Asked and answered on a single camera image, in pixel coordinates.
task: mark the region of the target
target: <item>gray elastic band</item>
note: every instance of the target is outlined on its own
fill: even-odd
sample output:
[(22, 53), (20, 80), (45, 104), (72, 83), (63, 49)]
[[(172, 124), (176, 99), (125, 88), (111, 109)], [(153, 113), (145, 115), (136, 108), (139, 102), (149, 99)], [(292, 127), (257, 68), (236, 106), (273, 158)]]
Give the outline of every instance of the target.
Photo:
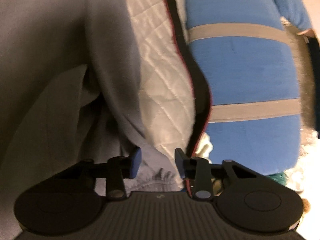
[(275, 118), (301, 113), (300, 99), (212, 106), (209, 123)]
[(215, 37), (254, 37), (289, 44), (286, 32), (260, 24), (215, 23), (189, 29), (189, 42)]

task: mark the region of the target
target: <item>black strap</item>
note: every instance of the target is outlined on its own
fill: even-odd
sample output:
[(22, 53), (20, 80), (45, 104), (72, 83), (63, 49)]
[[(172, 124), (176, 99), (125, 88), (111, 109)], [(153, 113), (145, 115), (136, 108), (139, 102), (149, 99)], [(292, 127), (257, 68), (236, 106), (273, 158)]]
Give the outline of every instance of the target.
[(316, 101), (315, 101), (315, 115), (316, 126), (315, 130), (318, 132), (320, 138), (320, 47), (316, 38), (308, 37), (308, 48), (312, 62), (313, 73), (315, 77)]
[(178, 50), (190, 73), (194, 90), (196, 119), (193, 126), (193, 132), (186, 150), (186, 155), (188, 157), (191, 157), (208, 123), (211, 108), (211, 93), (207, 80), (205, 79), (198, 64), (195, 62), (193, 56), (191, 55), (184, 39), (176, 0), (165, 0), (165, 2), (173, 25), (173, 38), (175, 39)]

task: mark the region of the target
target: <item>gray fabric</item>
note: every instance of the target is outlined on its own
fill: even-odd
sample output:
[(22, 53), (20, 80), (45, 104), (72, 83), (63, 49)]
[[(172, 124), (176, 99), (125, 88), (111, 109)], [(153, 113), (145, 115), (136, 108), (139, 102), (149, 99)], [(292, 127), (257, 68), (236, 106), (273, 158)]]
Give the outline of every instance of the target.
[[(143, 135), (139, 52), (125, 0), (0, 0), (0, 239), (15, 198), (83, 158), (142, 149), (131, 190), (179, 190)], [(97, 191), (103, 191), (97, 185)]]

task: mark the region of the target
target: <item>white quilted fabric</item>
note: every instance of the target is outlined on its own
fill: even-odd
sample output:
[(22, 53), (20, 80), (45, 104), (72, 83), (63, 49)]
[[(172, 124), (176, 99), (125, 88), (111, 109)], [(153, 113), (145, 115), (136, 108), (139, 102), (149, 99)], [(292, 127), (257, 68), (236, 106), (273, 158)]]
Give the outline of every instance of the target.
[[(177, 4), (185, 23), (184, 0)], [(140, 50), (140, 108), (146, 138), (174, 163), (175, 148), (186, 149), (193, 129), (191, 80), (174, 45), (164, 0), (127, 0), (127, 5)]]

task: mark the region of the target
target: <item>green fabric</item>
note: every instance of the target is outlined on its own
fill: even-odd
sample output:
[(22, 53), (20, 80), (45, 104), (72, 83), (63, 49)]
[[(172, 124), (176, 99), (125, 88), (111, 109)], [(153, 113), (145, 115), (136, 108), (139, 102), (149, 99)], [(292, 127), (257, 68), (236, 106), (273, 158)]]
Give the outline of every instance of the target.
[(278, 182), (279, 184), (285, 186), (287, 184), (288, 177), (284, 172), (277, 173), (277, 174), (272, 174), (267, 176), (270, 179), (273, 179), (274, 181)]

